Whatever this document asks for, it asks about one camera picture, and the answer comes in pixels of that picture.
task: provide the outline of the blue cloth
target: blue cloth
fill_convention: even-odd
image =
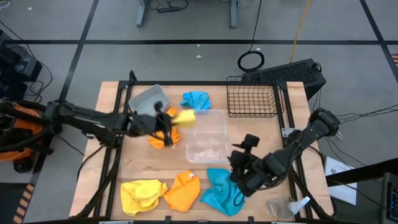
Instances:
[[[180,105],[183,107],[191,107],[194,110],[207,110],[211,107],[209,94],[204,91],[184,93],[182,98]]]
[[[238,214],[245,203],[244,195],[236,184],[230,181],[230,175],[226,169],[207,169],[207,176],[213,188],[207,189],[200,199],[229,217]]]

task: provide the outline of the wire basket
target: wire basket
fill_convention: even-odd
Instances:
[[[277,102],[280,103],[280,113],[284,111],[281,92],[276,84],[262,82],[261,77],[245,79],[244,77],[228,77],[226,79],[226,94],[228,101],[228,116],[230,118],[272,118],[278,114]]]

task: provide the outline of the wooden table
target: wooden table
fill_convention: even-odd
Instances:
[[[96,110],[111,112],[114,108],[117,92],[117,82],[103,82],[99,93]],[[148,86],[134,85],[132,95],[137,95],[147,89]],[[222,109],[226,112],[227,129],[229,143],[240,143],[247,133],[260,137],[258,147],[252,150],[252,153],[264,157],[269,152],[274,152],[282,148],[282,138],[279,131],[279,122],[277,116],[273,118],[229,118],[227,112],[227,99],[225,86],[203,86],[203,85],[170,85],[162,86],[170,98],[170,105],[181,108],[179,102],[182,99],[182,93],[194,90],[206,91],[210,95],[212,109]],[[297,128],[305,128],[307,125],[310,110],[302,83],[288,83],[290,104],[292,107],[294,122]],[[285,124],[287,122],[286,112],[284,113]],[[85,158],[98,148],[96,140],[88,140]],[[101,168],[103,165],[104,152],[102,150],[91,158],[81,170],[80,178],[77,183],[73,205],[70,215],[76,215],[87,204],[92,195],[98,188]],[[309,191],[316,198],[317,202],[328,213],[333,213],[326,178],[324,175],[322,162],[319,155],[313,150],[306,150],[302,155],[303,168],[307,180]],[[257,191],[252,197],[246,200],[243,209],[233,217],[227,217],[217,210],[212,209],[205,203],[200,202],[200,197],[211,185],[207,179],[207,167],[223,167],[231,169],[229,164],[191,164],[185,157],[184,138],[177,144],[175,149],[167,148],[156,150],[147,142],[147,137],[124,138],[121,161],[119,166],[118,181],[114,195],[112,209],[112,220],[164,220],[169,215],[172,220],[211,220],[211,221],[247,221],[248,216],[253,216],[256,221],[277,220],[266,208],[266,202],[270,198],[289,196],[289,183],[286,180],[280,186],[270,189]],[[199,176],[201,181],[201,194],[187,213],[180,213],[176,210],[170,210],[166,201],[161,198],[157,208],[150,212],[138,213],[135,217],[129,217],[122,211],[120,199],[120,185],[123,182],[131,182],[142,179],[159,179],[166,182],[171,188],[177,174],[187,169]],[[108,193],[104,193],[103,206],[101,214],[104,214],[105,202]]]

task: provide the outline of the black metal table frame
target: black metal table frame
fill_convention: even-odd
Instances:
[[[137,78],[133,73],[130,73],[130,80],[128,81],[119,81],[118,83],[118,91],[116,93],[116,101],[114,104],[114,113],[118,113],[119,107],[121,105],[121,98],[122,98],[122,93],[124,89],[126,89],[126,97],[124,99],[124,108],[123,108],[123,113],[128,112],[128,100],[130,99],[130,95],[132,92],[132,88],[134,85],[220,85],[220,86],[226,86],[225,81],[138,81]],[[276,105],[277,105],[277,114],[278,114],[278,120],[279,120],[279,126],[280,126],[280,132],[281,136],[282,135],[282,128],[285,127],[285,122],[283,118],[283,113],[281,109],[281,96],[279,95],[278,89],[280,88],[283,93],[285,105],[286,105],[286,111],[287,111],[287,117],[289,121],[289,127],[294,128],[294,118],[292,114],[292,108],[290,105],[290,99],[289,99],[289,94],[287,92],[287,84],[286,82],[277,82],[277,83],[264,83],[265,85],[272,85],[274,88],[274,94],[275,94],[275,100],[276,100]],[[118,178],[118,169],[119,169],[119,163],[120,163],[120,158],[121,158],[121,150],[123,148],[123,137],[121,136],[119,139],[119,147],[115,149],[111,148],[106,148],[106,152],[104,155],[104,162],[102,166],[102,171],[101,171],[101,176],[99,180],[99,189],[97,192],[94,194],[93,198],[90,200],[92,203],[91,206],[86,206],[81,213],[79,213],[76,217],[73,217],[70,220],[65,220],[65,223],[73,222],[73,223],[98,223],[99,221],[110,221],[111,220],[111,211],[113,207],[113,198],[114,198],[114,191],[116,188],[116,181]],[[284,138],[282,137],[282,142],[285,146],[285,141]],[[115,156],[114,156],[114,162],[112,165],[112,168],[110,171],[108,171],[109,168],[109,163],[110,163],[110,158],[111,158],[111,151],[116,150]],[[294,175],[289,175],[289,190],[290,190],[290,196],[294,199],[297,200],[297,191],[295,188],[294,182],[298,184],[298,187],[301,191],[303,191],[304,195],[310,194],[309,191],[307,190],[307,185],[305,181],[305,174],[304,174],[304,169],[303,169],[303,164],[302,160],[300,157],[296,159],[296,165],[297,165],[297,170],[298,173],[296,173],[293,169],[290,171],[293,172]],[[105,191],[106,187],[109,186],[109,197],[108,201],[106,202],[106,210],[105,210],[105,216],[100,216],[100,210],[101,210],[101,203],[102,203],[102,195],[103,192]],[[93,212],[93,217],[88,218],[88,215],[94,208]],[[305,213],[306,213],[306,218],[302,218],[301,214],[298,213],[295,216],[295,221],[296,222],[306,222],[306,223],[342,223],[336,220],[319,220],[319,219],[313,219],[312,215],[312,209],[309,204],[305,206]],[[192,221],[171,221],[170,216],[166,216],[165,220],[159,220],[159,221],[142,221],[142,220],[134,220],[134,223],[199,223],[201,221],[198,220],[192,220]],[[205,221],[203,223],[214,223],[214,224],[222,224],[222,223],[236,223],[236,224],[243,224],[243,223],[271,223],[271,222],[254,222],[254,217],[248,217],[247,222],[213,222],[213,221]]]

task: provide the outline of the table leg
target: table leg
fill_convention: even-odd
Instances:
[[[139,9],[138,9],[138,16],[137,16],[137,27],[142,27],[142,21],[144,20],[145,14],[145,6],[147,1],[146,0],[139,0]]]
[[[238,8],[238,0],[231,0],[231,29],[236,28],[237,21],[237,9]]]

